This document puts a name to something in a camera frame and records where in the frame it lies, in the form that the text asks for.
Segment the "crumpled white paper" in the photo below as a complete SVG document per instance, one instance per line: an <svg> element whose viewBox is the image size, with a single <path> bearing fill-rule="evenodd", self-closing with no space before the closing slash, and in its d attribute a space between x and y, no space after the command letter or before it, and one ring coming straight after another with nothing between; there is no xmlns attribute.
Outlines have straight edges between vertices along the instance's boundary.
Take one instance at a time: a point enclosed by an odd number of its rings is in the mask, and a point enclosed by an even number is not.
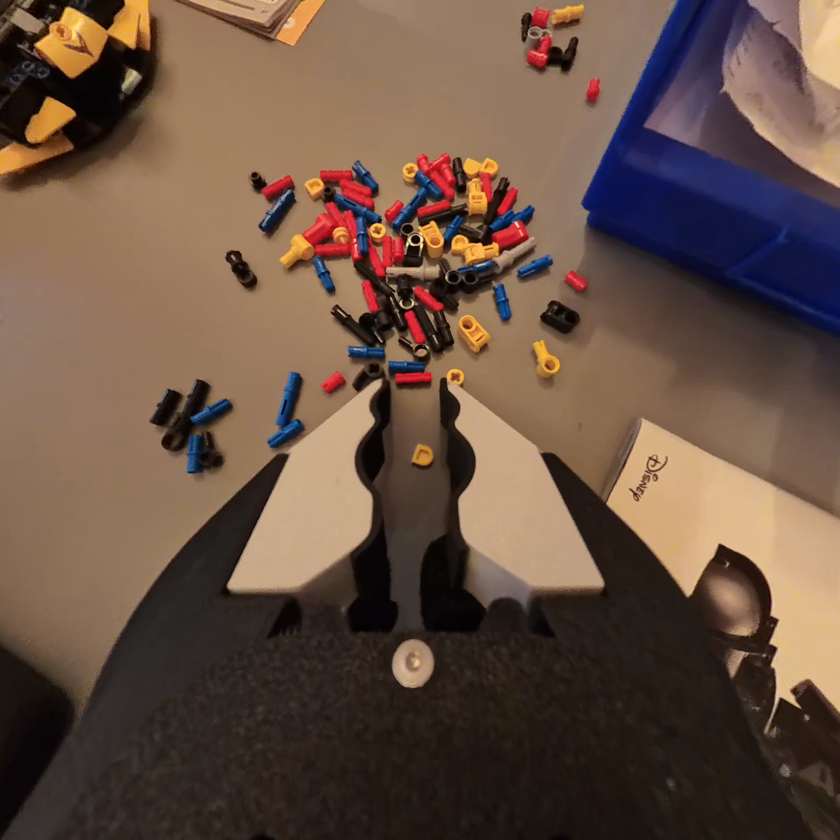
<svg viewBox="0 0 840 840"><path fill-rule="evenodd" d="M740 2L722 89L760 138L839 187L839 2Z"/></svg>

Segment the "grey desk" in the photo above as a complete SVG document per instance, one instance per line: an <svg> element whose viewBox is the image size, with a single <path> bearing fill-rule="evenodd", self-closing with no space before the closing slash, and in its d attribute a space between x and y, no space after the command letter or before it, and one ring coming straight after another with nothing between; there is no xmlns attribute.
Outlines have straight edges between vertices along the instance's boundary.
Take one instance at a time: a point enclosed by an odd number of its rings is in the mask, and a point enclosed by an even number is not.
<svg viewBox="0 0 840 840"><path fill-rule="evenodd" d="M600 489L644 418L836 501L838 343L588 224L675 2L585 2L568 73L527 67L521 5L328 2L289 49L154 2L143 106L2 186L2 636L86 701L6 838L812 838L695 603ZM390 385L395 626L232 595L291 449L357 395L318 381L348 367L330 309L361 312L359 278L333 264L331 300L279 262L318 214L301 183L361 161L381 211L413 194L405 163L444 152L497 161L554 268L507 279L511 325L485 291L462 300L487 350ZM188 475L150 419L198 378L234 409L224 464ZM441 380L538 447L602 594L424 628Z"/></svg>

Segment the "pile of small connector pins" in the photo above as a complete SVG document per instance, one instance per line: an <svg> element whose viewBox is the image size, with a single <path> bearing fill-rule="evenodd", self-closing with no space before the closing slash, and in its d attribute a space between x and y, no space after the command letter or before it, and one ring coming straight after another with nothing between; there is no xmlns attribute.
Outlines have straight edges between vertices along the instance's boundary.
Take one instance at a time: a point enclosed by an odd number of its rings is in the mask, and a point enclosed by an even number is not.
<svg viewBox="0 0 840 840"><path fill-rule="evenodd" d="M296 235L281 259L284 267L309 266L325 293L337 294L333 264L344 260L358 277L364 309L355 317L339 303L330 318L356 343L346 348L350 376L331 371L320 391L331 396L350 386L361 392L391 381L397 388L430 387L438 356L457 342L473 354L490 346L491 334L462 307L462 300L491 295L500 324L515 312L506 278L545 276L549 254L537 254L529 235L535 207L517 209L518 191L498 177L492 159L476 161L441 154L407 162L402 178L413 194L378 211L380 186L361 161L350 168L321 170L301 186L317 204L313 224ZM388 341L405 358L389 358ZM167 453L186 452L188 475L224 464L214 425L233 411L229 398L211 400L212 386L198 378L185 395L167 388L150 418L163 430Z"/></svg>

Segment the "open instruction booklet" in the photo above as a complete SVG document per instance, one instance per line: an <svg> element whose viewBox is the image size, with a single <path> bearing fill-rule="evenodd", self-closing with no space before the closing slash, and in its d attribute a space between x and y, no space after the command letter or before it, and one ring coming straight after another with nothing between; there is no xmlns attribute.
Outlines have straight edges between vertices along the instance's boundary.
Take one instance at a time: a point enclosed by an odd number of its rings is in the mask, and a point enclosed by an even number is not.
<svg viewBox="0 0 840 840"><path fill-rule="evenodd" d="M181 1L264 39L295 46L324 1Z"/></svg>

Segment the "blue plastic bin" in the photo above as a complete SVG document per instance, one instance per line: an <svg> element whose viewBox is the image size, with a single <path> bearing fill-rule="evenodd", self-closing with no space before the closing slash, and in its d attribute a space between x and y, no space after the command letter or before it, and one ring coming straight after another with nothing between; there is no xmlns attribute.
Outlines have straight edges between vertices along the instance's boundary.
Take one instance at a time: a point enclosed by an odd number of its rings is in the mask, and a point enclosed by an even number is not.
<svg viewBox="0 0 840 840"><path fill-rule="evenodd" d="M675 3L582 205L594 228L838 333L838 188L723 91L739 4Z"/></svg>

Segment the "white booklet with dark print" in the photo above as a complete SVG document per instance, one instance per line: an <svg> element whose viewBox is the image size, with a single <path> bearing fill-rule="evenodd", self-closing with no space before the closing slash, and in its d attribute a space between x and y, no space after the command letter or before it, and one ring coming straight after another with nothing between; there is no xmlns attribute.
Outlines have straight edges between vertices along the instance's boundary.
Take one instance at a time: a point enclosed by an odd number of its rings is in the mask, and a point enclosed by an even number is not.
<svg viewBox="0 0 840 840"><path fill-rule="evenodd" d="M645 419L605 501L695 603L814 838L838 838L838 516Z"/></svg>

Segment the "yellow brick car model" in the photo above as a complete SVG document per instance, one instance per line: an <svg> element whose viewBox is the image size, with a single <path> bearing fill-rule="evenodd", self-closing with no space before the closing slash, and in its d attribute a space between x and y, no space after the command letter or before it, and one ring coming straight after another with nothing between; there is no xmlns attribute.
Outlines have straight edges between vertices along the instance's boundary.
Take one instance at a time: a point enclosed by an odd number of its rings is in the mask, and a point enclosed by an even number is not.
<svg viewBox="0 0 840 840"><path fill-rule="evenodd" d="M106 137L156 69L148 1L1 2L1 175Z"/></svg>

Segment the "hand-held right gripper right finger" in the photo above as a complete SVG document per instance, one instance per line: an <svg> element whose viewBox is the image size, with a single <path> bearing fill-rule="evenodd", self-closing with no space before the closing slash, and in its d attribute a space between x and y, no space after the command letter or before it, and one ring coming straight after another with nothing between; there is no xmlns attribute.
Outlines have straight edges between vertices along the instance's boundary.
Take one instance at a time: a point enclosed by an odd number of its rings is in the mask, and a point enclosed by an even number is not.
<svg viewBox="0 0 840 840"><path fill-rule="evenodd" d="M529 614L559 595L605 583L536 444L461 385L439 383L449 477L447 527L421 569L424 628L477 630L494 602Z"/></svg>

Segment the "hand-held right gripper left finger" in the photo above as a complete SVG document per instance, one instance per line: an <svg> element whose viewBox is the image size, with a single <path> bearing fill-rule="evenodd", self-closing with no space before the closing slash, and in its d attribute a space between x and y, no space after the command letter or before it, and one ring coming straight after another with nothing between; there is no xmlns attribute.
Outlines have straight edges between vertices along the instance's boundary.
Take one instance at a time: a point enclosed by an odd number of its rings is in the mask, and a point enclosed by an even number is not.
<svg viewBox="0 0 840 840"><path fill-rule="evenodd" d="M357 632L396 624L382 498L392 390L372 380L291 449L227 582L232 595L287 595L338 608Z"/></svg>

